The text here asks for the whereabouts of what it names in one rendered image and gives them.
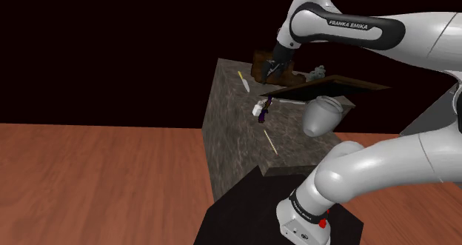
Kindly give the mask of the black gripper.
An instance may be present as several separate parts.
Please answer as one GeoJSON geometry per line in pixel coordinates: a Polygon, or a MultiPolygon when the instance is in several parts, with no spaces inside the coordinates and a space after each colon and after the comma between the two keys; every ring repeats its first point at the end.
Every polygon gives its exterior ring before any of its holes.
{"type": "Polygon", "coordinates": [[[272,60],[268,59],[262,64],[261,83],[265,84],[267,82],[268,76],[272,73],[273,68],[275,67],[275,62],[281,63],[276,69],[276,75],[282,75],[289,67],[294,53],[295,49],[287,48],[277,42],[272,52],[272,60]]]}

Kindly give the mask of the brown wooden block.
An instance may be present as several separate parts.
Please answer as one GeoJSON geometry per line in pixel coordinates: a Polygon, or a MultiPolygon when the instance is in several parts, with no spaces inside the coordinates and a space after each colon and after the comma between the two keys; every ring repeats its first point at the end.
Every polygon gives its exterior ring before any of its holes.
{"type": "Polygon", "coordinates": [[[294,74],[293,67],[294,62],[291,61],[285,71],[277,77],[274,72],[263,80],[263,71],[268,71],[271,67],[270,60],[272,59],[272,53],[265,52],[263,50],[255,50],[253,53],[253,63],[251,69],[251,76],[258,83],[274,84],[283,87],[291,87],[299,84],[303,84],[307,81],[304,75],[294,74]]]}

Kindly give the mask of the small grey figure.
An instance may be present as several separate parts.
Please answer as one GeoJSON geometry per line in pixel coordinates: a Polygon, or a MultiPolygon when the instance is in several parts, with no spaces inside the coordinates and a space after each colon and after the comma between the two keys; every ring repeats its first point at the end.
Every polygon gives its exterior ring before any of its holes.
{"type": "Polygon", "coordinates": [[[317,66],[314,70],[308,73],[307,80],[313,81],[313,80],[324,78],[326,76],[325,72],[326,70],[325,70],[324,65],[317,66]]]}

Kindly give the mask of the small white bottle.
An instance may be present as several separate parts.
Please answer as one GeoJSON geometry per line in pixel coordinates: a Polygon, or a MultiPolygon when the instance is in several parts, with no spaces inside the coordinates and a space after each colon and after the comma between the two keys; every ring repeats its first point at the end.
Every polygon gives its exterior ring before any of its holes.
{"type": "Polygon", "coordinates": [[[261,111],[263,110],[265,104],[266,104],[266,102],[263,101],[263,100],[258,101],[257,104],[253,107],[252,114],[255,117],[259,117],[259,115],[261,114],[261,111]]]}

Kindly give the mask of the purple utensil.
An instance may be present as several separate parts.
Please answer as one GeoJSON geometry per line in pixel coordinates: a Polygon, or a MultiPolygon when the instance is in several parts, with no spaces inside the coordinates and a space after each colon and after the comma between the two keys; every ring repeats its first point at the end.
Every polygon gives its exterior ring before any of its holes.
{"type": "Polygon", "coordinates": [[[269,107],[272,104],[272,96],[269,96],[267,100],[264,102],[264,105],[261,109],[261,112],[258,116],[258,122],[264,123],[265,122],[265,115],[269,112],[269,107]]]}

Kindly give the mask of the dark brown flat board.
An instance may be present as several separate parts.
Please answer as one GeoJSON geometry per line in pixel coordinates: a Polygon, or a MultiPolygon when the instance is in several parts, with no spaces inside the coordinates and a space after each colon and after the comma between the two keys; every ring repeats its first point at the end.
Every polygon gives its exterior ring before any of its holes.
{"type": "Polygon", "coordinates": [[[330,75],[325,78],[264,93],[261,96],[307,102],[320,95],[337,97],[385,89],[389,89],[389,87],[354,78],[347,78],[341,75],[330,75]]]}

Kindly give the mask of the white ceramic vase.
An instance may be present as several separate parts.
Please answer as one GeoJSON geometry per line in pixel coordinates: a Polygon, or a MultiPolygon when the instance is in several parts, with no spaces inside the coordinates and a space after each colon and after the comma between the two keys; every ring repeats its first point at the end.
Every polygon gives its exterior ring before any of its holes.
{"type": "Polygon", "coordinates": [[[341,104],[326,95],[320,95],[307,103],[302,128],[309,137],[318,137],[333,131],[341,122],[344,109],[341,104]]]}

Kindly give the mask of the yellow pencil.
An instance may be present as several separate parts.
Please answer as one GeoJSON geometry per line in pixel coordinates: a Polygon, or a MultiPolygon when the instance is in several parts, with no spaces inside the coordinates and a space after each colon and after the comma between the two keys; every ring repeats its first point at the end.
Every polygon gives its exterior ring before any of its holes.
{"type": "Polygon", "coordinates": [[[275,148],[275,145],[274,145],[274,143],[272,142],[272,139],[270,138],[268,132],[267,132],[265,129],[264,129],[264,134],[265,134],[265,136],[267,137],[267,140],[268,140],[270,146],[272,147],[274,153],[278,156],[278,151],[277,151],[277,149],[275,148]]]}

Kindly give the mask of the black robot stand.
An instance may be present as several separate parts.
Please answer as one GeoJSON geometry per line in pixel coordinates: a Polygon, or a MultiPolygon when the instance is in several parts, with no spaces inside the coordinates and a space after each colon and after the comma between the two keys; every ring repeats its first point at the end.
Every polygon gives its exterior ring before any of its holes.
{"type": "Polygon", "coordinates": [[[364,223],[340,204],[328,210],[325,238],[278,222],[278,203],[306,179],[263,176],[255,167],[207,210],[193,245],[360,245],[364,223]]]}

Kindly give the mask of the yellow-handled knife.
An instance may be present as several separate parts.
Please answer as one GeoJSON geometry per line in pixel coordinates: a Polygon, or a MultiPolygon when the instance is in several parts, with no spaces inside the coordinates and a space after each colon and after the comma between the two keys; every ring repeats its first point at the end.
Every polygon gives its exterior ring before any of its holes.
{"type": "Polygon", "coordinates": [[[248,84],[248,81],[243,77],[241,71],[238,71],[238,75],[241,79],[242,84],[244,85],[245,90],[249,93],[250,92],[250,86],[248,84]]]}

